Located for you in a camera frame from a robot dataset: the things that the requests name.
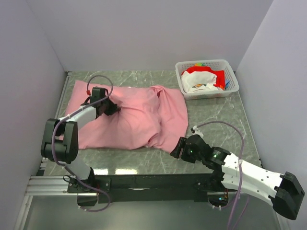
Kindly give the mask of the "pink pillowcase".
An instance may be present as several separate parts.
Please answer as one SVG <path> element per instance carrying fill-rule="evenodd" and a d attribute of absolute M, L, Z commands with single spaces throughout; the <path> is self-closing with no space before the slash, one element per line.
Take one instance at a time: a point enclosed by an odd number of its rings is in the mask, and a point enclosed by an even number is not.
<path fill-rule="evenodd" d="M 178 89 L 114 87 L 110 100 L 120 111 L 80 128 L 79 149 L 153 147 L 170 153 L 186 134 L 188 112 Z"/>

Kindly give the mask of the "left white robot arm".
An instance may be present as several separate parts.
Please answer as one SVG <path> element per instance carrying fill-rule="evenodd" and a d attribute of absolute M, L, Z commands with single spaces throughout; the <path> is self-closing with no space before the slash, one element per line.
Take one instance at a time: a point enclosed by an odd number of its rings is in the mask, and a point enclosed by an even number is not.
<path fill-rule="evenodd" d="M 111 93 L 105 88 L 94 87 L 87 94 L 88 98 L 72 114 L 46 121 L 41 155 L 79 179 L 79 187 L 89 193 L 95 189 L 96 181 L 94 170 L 78 157 L 78 131 L 102 114 L 110 116 L 120 108 L 110 100 Z"/>

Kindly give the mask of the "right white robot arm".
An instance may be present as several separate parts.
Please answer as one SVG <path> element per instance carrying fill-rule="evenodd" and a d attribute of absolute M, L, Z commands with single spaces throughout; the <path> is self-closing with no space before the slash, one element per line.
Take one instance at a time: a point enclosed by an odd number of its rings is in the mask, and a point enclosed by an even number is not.
<path fill-rule="evenodd" d="M 215 191 L 240 190 L 266 202 L 287 219 L 297 218 L 305 191 L 290 172 L 271 172 L 240 160 L 223 148 L 210 147 L 199 135 L 181 137 L 170 155 L 190 163 L 200 161 L 207 168 L 220 172 L 210 180 Z"/>

